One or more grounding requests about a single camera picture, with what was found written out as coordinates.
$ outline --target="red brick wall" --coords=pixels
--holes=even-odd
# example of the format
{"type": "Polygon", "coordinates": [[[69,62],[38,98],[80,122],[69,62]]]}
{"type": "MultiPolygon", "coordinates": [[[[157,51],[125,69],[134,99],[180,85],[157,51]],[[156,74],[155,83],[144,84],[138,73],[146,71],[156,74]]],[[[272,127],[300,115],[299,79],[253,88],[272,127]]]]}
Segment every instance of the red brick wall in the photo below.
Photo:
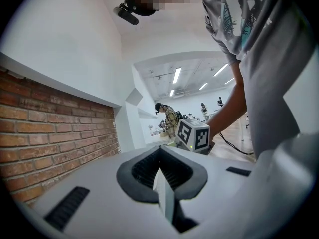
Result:
{"type": "Polygon", "coordinates": [[[74,169],[119,153],[113,108],[0,71],[0,173],[32,203],[74,169]]]}

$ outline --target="white ceiling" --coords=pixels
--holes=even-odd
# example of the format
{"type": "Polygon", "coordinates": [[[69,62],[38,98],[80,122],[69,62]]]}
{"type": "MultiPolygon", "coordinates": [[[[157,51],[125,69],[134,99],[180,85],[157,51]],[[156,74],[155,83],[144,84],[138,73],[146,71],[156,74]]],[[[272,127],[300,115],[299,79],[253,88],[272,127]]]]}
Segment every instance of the white ceiling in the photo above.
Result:
{"type": "Polygon", "coordinates": [[[177,98],[227,87],[225,83],[233,78],[230,67],[213,77],[225,63],[225,59],[221,58],[192,59],[137,69],[151,96],[158,101],[168,98],[173,89],[174,98],[177,98]],[[178,82],[173,84],[178,67],[181,67],[181,73],[178,82]],[[208,84],[200,91],[199,88],[206,82],[208,84]]]}
{"type": "Polygon", "coordinates": [[[204,10],[201,0],[189,0],[189,3],[167,4],[165,9],[148,17],[134,14],[140,23],[133,26],[113,13],[113,9],[124,0],[103,0],[120,35],[136,32],[155,33],[173,29],[189,28],[201,25],[205,28],[204,10]]]}

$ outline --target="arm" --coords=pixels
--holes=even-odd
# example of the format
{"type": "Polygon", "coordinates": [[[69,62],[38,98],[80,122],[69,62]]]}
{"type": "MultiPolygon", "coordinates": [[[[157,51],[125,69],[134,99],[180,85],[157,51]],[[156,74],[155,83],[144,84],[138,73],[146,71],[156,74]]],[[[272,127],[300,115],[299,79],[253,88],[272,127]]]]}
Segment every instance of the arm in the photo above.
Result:
{"type": "Polygon", "coordinates": [[[226,104],[207,122],[210,126],[210,142],[219,132],[225,130],[240,118],[246,111],[244,81],[239,70],[239,61],[231,65],[236,80],[226,104]]]}

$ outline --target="ceiling light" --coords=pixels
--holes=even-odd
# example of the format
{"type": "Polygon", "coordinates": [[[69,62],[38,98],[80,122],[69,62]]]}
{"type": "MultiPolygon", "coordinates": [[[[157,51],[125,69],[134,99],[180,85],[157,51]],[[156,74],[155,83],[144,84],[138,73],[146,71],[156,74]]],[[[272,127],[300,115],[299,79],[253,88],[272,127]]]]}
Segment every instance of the ceiling light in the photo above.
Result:
{"type": "Polygon", "coordinates": [[[207,84],[208,84],[208,82],[206,82],[203,86],[201,86],[201,88],[200,88],[199,90],[201,90],[202,88],[204,88],[207,84]]]}
{"type": "Polygon", "coordinates": [[[178,78],[179,78],[180,71],[181,71],[181,68],[176,68],[176,72],[175,72],[173,84],[177,83],[177,80],[178,80],[178,78]]]}
{"type": "Polygon", "coordinates": [[[227,83],[231,82],[232,80],[234,80],[234,78],[233,78],[233,79],[231,79],[231,80],[229,80],[228,82],[226,82],[226,83],[225,83],[225,85],[226,85],[227,83]]]}
{"type": "Polygon", "coordinates": [[[219,71],[215,73],[214,77],[217,76],[221,71],[223,71],[227,66],[228,64],[225,64],[222,68],[220,68],[219,71]]]}

